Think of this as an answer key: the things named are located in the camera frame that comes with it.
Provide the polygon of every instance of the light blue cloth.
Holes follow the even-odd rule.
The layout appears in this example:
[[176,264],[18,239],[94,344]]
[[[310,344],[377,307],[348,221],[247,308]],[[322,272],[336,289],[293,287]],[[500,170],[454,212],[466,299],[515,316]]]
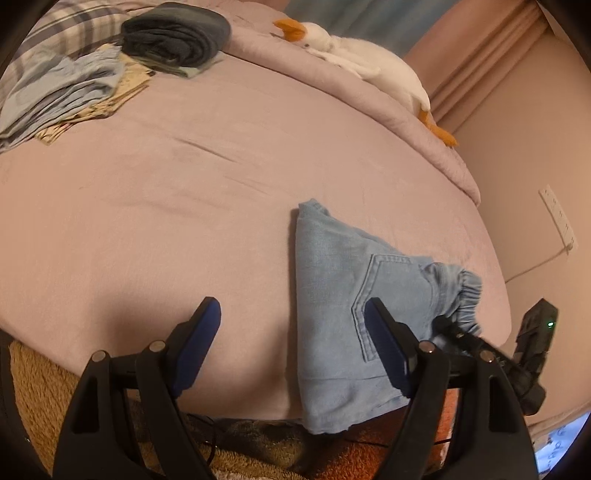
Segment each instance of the light blue cloth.
[[549,472],[556,466],[573,444],[588,418],[589,412],[548,435],[548,444],[535,453],[539,473]]
[[473,273],[408,257],[315,200],[300,204],[295,232],[298,380],[312,433],[341,432],[408,403],[390,385],[365,328],[370,298],[379,297],[419,340],[432,338],[431,321],[441,314],[478,333],[482,284]]
[[457,0],[291,0],[285,13],[404,56]]
[[36,52],[0,112],[0,153],[110,97],[125,71],[120,50],[107,48],[77,60],[50,50]]

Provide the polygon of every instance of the bed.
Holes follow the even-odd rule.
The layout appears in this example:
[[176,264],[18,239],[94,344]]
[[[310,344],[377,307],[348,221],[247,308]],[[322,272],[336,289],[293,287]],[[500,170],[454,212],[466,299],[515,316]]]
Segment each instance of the bed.
[[502,344],[506,289],[461,158],[387,95],[271,35],[282,13],[184,3],[231,22],[224,61],[157,74],[114,116],[0,155],[0,328],[80,374],[92,352],[135,352],[215,296],[222,327],[180,407],[299,417],[294,220],[315,198],[481,276],[478,321]]

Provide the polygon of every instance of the pink curtain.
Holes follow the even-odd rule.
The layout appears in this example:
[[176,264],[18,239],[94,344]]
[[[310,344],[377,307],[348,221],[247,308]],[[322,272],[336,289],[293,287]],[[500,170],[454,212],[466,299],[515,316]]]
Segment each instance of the pink curtain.
[[454,132],[547,28],[534,0],[460,0],[404,60],[429,93],[433,118]]

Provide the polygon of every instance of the blue curtain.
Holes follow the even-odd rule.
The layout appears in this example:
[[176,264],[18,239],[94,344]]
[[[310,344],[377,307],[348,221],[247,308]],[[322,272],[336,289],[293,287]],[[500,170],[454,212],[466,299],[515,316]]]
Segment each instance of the blue curtain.
[[291,0],[285,13],[404,56],[457,0]]

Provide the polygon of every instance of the white stuffed goose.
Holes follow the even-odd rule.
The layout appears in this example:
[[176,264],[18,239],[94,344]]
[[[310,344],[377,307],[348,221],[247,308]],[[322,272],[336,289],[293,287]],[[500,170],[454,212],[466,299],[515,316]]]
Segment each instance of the white stuffed goose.
[[358,38],[330,35],[314,23],[300,23],[291,18],[277,20],[283,37],[312,55],[337,65],[365,80],[397,100],[405,109],[440,138],[448,147],[456,139],[430,121],[431,103],[415,71],[403,59],[375,43]]

